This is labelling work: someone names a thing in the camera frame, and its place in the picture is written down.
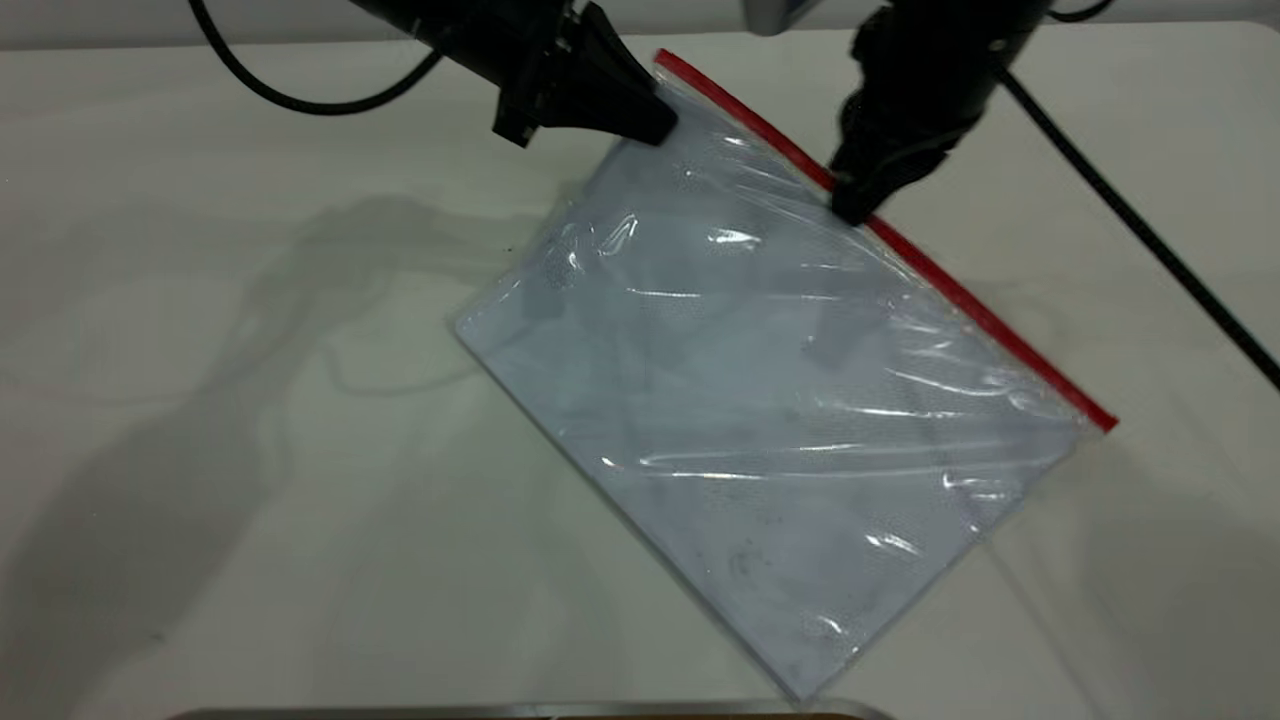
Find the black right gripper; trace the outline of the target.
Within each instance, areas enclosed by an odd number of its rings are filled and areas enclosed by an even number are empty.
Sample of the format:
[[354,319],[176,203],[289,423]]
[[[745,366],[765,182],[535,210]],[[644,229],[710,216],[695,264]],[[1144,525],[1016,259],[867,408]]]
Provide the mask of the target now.
[[1005,38],[1004,1],[887,1],[863,23],[851,46],[861,83],[829,164],[835,215],[863,225],[940,168],[984,111],[989,45]]

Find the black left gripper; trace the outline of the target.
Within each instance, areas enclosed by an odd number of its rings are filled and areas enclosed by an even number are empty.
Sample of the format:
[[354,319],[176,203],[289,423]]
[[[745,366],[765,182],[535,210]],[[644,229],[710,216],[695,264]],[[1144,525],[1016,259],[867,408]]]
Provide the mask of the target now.
[[493,132],[544,128],[662,145],[677,113],[593,1],[442,1],[440,50],[498,90]]

